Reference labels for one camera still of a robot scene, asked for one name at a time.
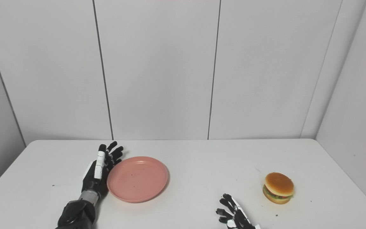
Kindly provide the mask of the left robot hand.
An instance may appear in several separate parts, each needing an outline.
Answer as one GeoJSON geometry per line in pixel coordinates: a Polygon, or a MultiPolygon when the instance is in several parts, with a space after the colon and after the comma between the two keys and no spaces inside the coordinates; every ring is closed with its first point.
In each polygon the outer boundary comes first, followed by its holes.
{"type": "Polygon", "coordinates": [[[123,150],[123,146],[119,146],[116,141],[109,146],[105,144],[99,146],[97,158],[91,163],[83,178],[82,193],[93,191],[99,198],[107,194],[108,175],[122,161],[123,150]]]}

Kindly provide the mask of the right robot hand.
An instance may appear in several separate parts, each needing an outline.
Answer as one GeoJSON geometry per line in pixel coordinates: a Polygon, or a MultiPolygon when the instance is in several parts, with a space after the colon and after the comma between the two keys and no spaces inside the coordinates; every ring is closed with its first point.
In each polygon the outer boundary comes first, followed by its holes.
{"type": "Polygon", "coordinates": [[[218,208],[215,213],[219,215],[219,222],[224,223],[228,229],[260,229],[260,225],[252,225],[243,208],[230,195],[223,194],[219,202],[224,205],[225,209],[218,208]]]}

